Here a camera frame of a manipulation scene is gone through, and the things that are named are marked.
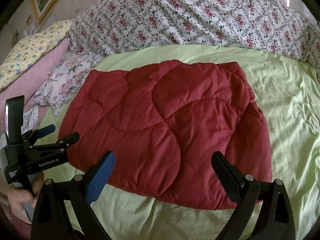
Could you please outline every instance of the blue gripper pad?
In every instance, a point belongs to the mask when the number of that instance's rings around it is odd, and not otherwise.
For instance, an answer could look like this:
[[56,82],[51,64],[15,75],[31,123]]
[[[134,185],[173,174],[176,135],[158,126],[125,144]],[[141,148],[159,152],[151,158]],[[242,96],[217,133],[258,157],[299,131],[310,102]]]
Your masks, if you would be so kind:
[[37,137],[37,139],[41,139],[41,138],[43,138],[43,137],[55,132],[55,130],[56,130],[55,125],[54,124],[50,124],[50,125],[48,125],[48,126],[46,126],[44,128],[39,129],[37,134],[36,134],[36,137]]
[[113,152],[109,152],[109,155],[101,163],[101,166],[98,168],[91,181],[87,185],[85,200],[87,201],[88,205],[98,200],[104,185],[108,181],[115,166],[116,156]]

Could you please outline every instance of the red comforter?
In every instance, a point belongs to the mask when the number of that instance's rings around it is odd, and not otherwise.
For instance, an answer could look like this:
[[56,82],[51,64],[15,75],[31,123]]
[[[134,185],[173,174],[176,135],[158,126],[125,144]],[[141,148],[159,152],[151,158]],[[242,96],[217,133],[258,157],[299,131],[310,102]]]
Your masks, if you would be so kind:
[[92,70],[59,137],[74,131],[80,134],[68,149],[74,167],[86,171],[111,150],[116,167],[108,184],[190,208],[236,206],[211,167],[215,151],[244,174],[272,176],[266,121],[236,62]]

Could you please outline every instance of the pink pillow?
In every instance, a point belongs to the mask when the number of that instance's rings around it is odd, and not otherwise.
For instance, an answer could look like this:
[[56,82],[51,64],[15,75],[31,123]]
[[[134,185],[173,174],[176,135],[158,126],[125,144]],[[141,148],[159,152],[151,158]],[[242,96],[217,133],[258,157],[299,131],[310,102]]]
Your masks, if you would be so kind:
[[53,67],[57,66],[69,47],[68,38],[41,57],[29,70],[15,80],[9,87],[0,92],[0,132],[4,131],[5,101],[8,98],[24,95],[25,106],[30,109],[36,102],[30,100],[40,85],[46,80]]

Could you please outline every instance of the wrinkled fabric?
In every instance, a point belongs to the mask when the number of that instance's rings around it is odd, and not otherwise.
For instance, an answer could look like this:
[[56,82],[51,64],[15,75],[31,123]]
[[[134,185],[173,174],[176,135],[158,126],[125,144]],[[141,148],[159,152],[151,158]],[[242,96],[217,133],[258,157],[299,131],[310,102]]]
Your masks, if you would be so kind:
[[26,112],[23,112],[23,126],[21,127],[21,133],[25,133],[29,130],[35,130],[39,126],[39,108],[35,105]]
[[266,121],[236,62],[92,70],[59,138],[74,131],[80,140],[68,149],[71,165],[87,171],[113,151],[108,184],[163,202],[235,208],[211,167],[215,151],[257,180],[272,177]]
[[319,27],[266,0],[99,0],[69,31],[70,50],[103,57],[151,46],[201,44],[258,49],[316,68]]
[[53,23],[43,32],[21,39],[0,65],[0,91],[8,87],[68,35],[73,20]]
[[85,82],[88,73],[103,57],[88,52],[84,55],[67,52],[62,63],[54,68],[34,94],[41,106],[51,106],[57,115]]
[[[236,61],[245,73],[263,111],[270,137],[272,176],[287,189],[295,221],[296,239],[302,240],[320,216],[320,87],[315,70],[281,55],[254,49],[172,45],[151,47],[105,58],[99,71],[130,71],[144,65],[178,59],[185,63]],[[67,107],[53,116],[49,109],[41,127],[60,127]],[[58,140],[58,130],[40,139]],[[66,163],[45,171],[45,178],[70,180],[82,173]],[[66,203],[68,213],[73,211]],[[261,205],[256,205],[241,240],[248,239]],[[140,196],[106,185],[92,209],[112,239],[118,240],[208,240],[216,239],[233,209],[195,210]],[[75,217],[73,228],[80,230]]]

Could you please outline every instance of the yellow patterned pillow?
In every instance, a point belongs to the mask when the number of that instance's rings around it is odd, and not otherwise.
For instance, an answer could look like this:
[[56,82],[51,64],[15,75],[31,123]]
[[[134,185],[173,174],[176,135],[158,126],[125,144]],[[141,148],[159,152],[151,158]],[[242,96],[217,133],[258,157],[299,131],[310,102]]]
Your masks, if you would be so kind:
[[0,66],[0,91],[57,46],[67,36],[71,24],[72,20],[56,22],[41,33],[20,40]]

